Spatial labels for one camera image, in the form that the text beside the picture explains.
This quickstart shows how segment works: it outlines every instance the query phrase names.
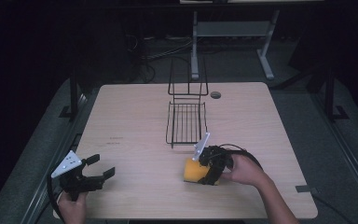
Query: gray floor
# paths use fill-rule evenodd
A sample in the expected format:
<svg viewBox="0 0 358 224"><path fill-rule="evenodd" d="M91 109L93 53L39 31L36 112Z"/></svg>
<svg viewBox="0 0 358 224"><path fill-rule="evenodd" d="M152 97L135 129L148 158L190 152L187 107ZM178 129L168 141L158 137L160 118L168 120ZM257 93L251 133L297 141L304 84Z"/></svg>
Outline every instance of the gray floor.
<svg viewBox="0 0 358 224"><path fill-rule="evenodd" d="M218 52L201 51L210 82L260 81L269 86L276 85L297 71L287 63L296 47L295 42L273 42L268 52L268 60L276 78L267 81L255 49L260 41L243 41L218 47ZM170 41L149 40L150 55L177 46ZM177 53L184 59L188 53ZM170 65L173 60L175 72L185 73L187 63L177 58L163 58L150 62L156 71L155 83L167 83ZM358 181L344 157L342 143L337 140L335 130L346 140L347 145L358 160L358 108L347 89L337 82L335 104L342 105L350 119L337 120L333 125L322 112L320 101L323 92L309 94L305 85L307 79L283 91L271 91L280 113L283 125L303 174L315 195L328 202L353 223L358 223ZM138 78L134 83L142 83ZM52 160L58 160L66 151L77 133L82 133L98 94L98 87L87 92L80 101L80 113L74 120L59 118L62 108L69 105L69 82L66 81L51 101L45 116L24 149L12 175L0 193L0 223L34 223L47 203L45 175ZM347 223L331 208L315 201L319 215L301 223ZM88 220L88 223L127 223L128 220ZM38 223L60 223L52 216L51 206L42 214ZM266 220L246 220L246 223L267 223Z"/></svg>

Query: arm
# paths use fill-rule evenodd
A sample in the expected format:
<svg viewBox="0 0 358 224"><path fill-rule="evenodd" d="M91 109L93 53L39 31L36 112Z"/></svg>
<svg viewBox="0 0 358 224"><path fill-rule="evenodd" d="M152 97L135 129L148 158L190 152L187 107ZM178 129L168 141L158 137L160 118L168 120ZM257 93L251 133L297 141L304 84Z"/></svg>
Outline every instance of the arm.
<svg viewBox="0 0 358 224"><path fill-rule="evenodd" d="M66 224L86 223L86 198L87 192L79 194L76 202L72 202L69 193L63 191L58 200L58 207Z"/></svg>
<svg viewBox="0 0 358 224"><path fill-rule="evenodd" d="M299 223L272 179L260 167L241 155L232 155L232 159L234 167L230 173L223 173L222 178L257 188L266 208L268 219L272 224Z"/></svg>

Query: metal wire dish rack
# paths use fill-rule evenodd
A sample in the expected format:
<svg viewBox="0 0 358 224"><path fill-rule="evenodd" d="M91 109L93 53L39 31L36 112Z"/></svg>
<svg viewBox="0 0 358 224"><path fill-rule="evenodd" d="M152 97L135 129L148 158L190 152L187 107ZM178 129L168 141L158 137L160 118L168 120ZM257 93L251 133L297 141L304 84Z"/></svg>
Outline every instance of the metal wire dish rack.
<svg viewBox="0 0 358 224"><path fill-rule="evenodd" d="M205 61L203 65L204 72L197 80L192 79L189 72L181 80L175 76L171 62L168 94L172 96L172 101L168 107L165 138L172 148L173 145L196 144L208 132L205 102L201 102L201 96L209 94Z"/></svg>

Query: dark background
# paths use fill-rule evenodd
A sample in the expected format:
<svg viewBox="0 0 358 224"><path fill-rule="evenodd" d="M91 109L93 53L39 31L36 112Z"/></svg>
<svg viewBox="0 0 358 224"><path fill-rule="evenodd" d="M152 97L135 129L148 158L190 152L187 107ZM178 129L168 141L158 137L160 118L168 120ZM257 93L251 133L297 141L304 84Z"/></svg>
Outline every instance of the dark background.
<svg viewBox="0 0 358 224"><path fill-rule="evenodd" d="M71 74L76 73L83 92L104 83L131 82L142 45L128 53L131 41L125 35L191 35L191 11L89 10L121 2L131 6L136 1L91 6L83 1L0 0L0 189L54 93ZM159 2L176 1L142 1L146 6ZM358 104L358 1L327 5L283 9L274 39L302 35L290 65L305 71L316 63L331 64ZM254 16L270 15L264 10L269 7L259 8ZM219 11L214 15L241 17ZM208 12L201 16L213 18Z"/></svg>

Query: yellow sponge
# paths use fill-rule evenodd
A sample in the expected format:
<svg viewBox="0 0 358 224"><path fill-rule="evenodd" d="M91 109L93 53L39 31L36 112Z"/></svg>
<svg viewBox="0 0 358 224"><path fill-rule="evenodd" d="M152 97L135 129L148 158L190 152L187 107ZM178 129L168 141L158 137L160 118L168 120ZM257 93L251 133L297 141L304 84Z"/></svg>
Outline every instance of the yellow sponge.
<svg viewBox="0 0 358 224"><path fill-rule="evenodd" d="M201 166L199 161L193 161L191 158L187 158L183 179L187 182L197 183L200 179L206 176L208 171L209 167Z"/></svg>

